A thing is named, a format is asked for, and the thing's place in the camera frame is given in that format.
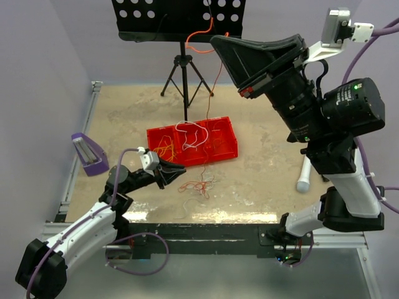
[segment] white tube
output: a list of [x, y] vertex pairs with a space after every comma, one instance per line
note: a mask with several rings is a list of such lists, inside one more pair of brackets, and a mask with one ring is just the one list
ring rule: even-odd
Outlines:
[[311, 167], [312, 164], [310, 163], [309, 158], [305, 155], [304, 164], [302, 165], [302, 171], [300, 172], [300, 176], [297, 182], [297, 190], [300, 193], [306, 193], [307, 191], [309, 191], [310, 187], [309, 176], [310, 176]]

